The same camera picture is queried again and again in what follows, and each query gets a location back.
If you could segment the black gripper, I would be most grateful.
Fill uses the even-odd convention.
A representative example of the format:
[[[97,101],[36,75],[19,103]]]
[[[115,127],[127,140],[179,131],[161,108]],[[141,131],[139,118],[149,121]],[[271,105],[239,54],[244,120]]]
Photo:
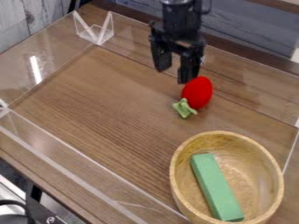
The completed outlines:
[[[202,21],[152,21],[149,43],[155,69],[161,72],[172,65],[172,53],[180,55],[177,83],[194,80],[200,71],[206,40],[200,33]]]

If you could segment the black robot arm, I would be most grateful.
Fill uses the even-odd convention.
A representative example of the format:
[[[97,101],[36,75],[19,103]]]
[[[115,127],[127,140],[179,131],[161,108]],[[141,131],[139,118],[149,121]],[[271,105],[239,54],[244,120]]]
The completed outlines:
[[[163,20],[149,23],[151,53],[153,67],[159,72],[172,64],[172,54],[180,56],[177,83],[194,80],[204,60],[206,39],[202,36],[202,16],[211,13],[203,8],[203,0],[159,0],[163,6]]]

